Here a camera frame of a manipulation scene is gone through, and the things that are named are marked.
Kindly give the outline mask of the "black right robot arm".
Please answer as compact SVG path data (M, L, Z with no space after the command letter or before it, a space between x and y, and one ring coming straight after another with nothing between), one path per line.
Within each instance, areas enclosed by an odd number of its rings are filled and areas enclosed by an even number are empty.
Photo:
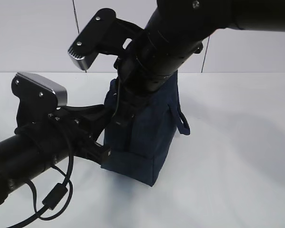
M118 125L127 125L176 90L176 74L220 29L285 32L285 0L159 0L117 64Z

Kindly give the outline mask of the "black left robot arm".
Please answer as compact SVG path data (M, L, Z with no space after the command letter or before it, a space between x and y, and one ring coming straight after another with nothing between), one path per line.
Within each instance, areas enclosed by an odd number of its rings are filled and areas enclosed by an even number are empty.
M103 104L61 107L40 123L27 123L15 135L0 142L0 205L10 193L68 156L99 165L110 155L107 145L96 141L110 123L113 111Z

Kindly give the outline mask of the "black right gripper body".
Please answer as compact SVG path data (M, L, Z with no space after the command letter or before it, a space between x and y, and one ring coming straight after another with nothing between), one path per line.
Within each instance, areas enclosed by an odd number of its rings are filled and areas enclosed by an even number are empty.
M165 100L177 74L177 60L170 47L149 40L132 41L115 65L119 87L113 120L121 126L141 114L156 97Z

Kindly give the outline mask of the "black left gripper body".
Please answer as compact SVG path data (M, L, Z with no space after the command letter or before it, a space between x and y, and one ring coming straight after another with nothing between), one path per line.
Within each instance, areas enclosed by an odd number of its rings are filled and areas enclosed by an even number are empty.
M47 155L49 164L54 165L68 156L67 143L70 143L75 157L99 165L109 158L110 147L98 143L97 139L111 121L110 108L103 104L86 107L63 106L49 113L47 117L54 131L50 136L54 145Z

